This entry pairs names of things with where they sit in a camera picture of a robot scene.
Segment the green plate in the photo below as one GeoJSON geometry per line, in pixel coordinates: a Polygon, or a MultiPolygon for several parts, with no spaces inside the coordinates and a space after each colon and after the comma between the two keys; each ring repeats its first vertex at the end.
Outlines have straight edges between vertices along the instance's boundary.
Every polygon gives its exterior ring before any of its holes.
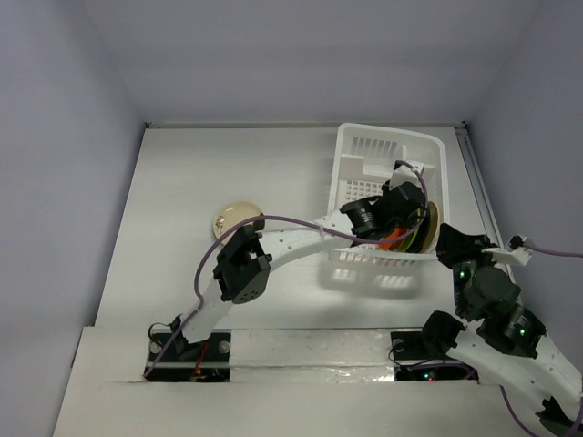
{"type": "Polygon", "coordinates": [[[420,207],[415,212],[415,215],[414,215],[415,224],[411,228],[411,233],[395,249],[396,252],[405,253],[411,247],[411,245],[413,244],[413,242],[414,242],[414,240],[419,232],[419,229],[421,228],[421,226],[423,224],[425,214],[426,214],[426,207],[420,207]]]}

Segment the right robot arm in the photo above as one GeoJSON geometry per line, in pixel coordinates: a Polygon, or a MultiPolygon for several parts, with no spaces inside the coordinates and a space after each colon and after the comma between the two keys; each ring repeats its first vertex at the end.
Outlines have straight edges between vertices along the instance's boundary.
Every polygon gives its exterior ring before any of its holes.
{"type": "Polygon", "coordinates": [[[520,235],[502,249],[486,235],[442,224],[436,256],[453,273],[455,312],[434,311],[419,345],[428,356],[461,361],[521,395],[548,432],[579,436],[582,375],[520,302],[520,287],[503,269],[525,266],[541,250],[520,235]]]}

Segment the beige plate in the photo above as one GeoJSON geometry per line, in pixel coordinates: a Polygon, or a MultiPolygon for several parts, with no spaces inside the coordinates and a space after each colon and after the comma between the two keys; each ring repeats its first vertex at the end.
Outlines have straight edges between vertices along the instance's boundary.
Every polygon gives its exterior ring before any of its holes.
{"type": "Polygon", "coordinates": [[[249,201],[232,202],[215,214],[212,220],[213,235],[215,239],[218,239],[243,220],[262,214],[262,210],[254,203],[249,201]]]}

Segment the cream floral plate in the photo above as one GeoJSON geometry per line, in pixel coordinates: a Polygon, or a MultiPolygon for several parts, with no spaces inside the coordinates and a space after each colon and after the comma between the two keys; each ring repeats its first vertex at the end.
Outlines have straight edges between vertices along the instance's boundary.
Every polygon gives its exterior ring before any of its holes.
{"type": "Polygon", "coordinates": [[[429,222],[428,230],[421,247],[421,253],[427,253],[435,239],[439,224],[440,224],[440,212],[437,205],[430,201],[429,204],[429,222]]]}

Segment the orange plate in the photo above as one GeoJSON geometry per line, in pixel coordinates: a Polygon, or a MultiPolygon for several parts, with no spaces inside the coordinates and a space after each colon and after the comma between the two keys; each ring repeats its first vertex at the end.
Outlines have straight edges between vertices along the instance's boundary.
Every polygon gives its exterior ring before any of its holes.
{"type": "Polygon", "coordinates": [[[394,250],[400,243],[401,237],[408,231],[405,228],[396,228],[391,234],[381,238],[381,243],[378,244],[381,250],[394,250]]]}

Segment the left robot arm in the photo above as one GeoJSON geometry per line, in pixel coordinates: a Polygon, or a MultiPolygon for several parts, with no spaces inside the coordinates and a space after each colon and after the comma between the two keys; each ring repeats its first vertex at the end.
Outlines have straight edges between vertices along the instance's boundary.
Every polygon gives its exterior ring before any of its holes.
{"type": "Polygon", "coordinates": [[[385,187],[380,196],[362,198],[314,221],[279,216],[288,229],[258,231],[243,220],[226,245],[213,244],[204,255],[216,258],[206,288],[194,285],[198,302],[171,324],[169,346],[180,360],[196,357],[216,325],[235,305],[250,303],[267,288],[269,276],[297,259],[330,249],[389,244],[395,230],[417,231],[428,210],[425,183],[385,187]]]}

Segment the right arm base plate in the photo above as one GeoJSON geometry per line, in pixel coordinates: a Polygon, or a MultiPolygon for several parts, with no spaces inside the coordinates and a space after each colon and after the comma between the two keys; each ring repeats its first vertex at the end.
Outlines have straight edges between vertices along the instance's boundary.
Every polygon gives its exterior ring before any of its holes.
{"type": "Polygon", "coordinates": [[[451,358],[436,358],[425,347],[419,330],[390,333],[388,360],[396,381],[479,381],[473,367],[451,358]]]}

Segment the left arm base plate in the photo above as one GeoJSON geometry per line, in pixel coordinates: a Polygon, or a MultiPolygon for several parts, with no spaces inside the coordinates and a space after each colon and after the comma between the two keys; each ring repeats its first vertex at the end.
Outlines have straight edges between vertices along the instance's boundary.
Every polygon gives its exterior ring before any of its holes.
{"type": "Polygon", "coordinates": [[[188,344],[181,337],[162,349],[171,337],[168,329],[149,334],[149,350],[144,372],[152,382],[229,382],[229,330],[215,330],[207,340],[188,344]]]}

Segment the white plastic dish rack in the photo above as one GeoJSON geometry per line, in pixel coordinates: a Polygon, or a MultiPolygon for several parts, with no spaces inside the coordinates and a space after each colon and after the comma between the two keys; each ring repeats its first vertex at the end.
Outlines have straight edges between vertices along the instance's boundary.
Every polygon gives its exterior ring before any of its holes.
{"type": "MultiPolygon", "coordinates": [[[[444,143],[437,137],[390,127],[344,123],[338,128],[332,167],[328,211],[351,201],[382,193],[382,185],[393,172],[397,160],[424,163],[423,179],[427,198],[440,212],[440,224],[450,219],[444,143]]],[[[436,261],[435,239],[427,253],[398,253],[375,245],[352,249],[332,249],[330,260],[349,266],[388,269],[418,269],[436,261]]]]}

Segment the black plate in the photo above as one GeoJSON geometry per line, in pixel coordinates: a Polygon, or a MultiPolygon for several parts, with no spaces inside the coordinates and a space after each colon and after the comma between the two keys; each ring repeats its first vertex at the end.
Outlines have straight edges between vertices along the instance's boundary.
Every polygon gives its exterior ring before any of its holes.
{"type": "Polygon", "coordinates": [[[428,204],[427,207],[424,208],[424,217],[421,222],[420,227],[417,230],[415,237],[413,238],[409,247],[405,250],[406,253],[422,253],[424,251],[425,242],[429,236],[430,228],[431,228],[431,220],[432,220],[432,213],[431,213],[431,204],[428,204]]]}

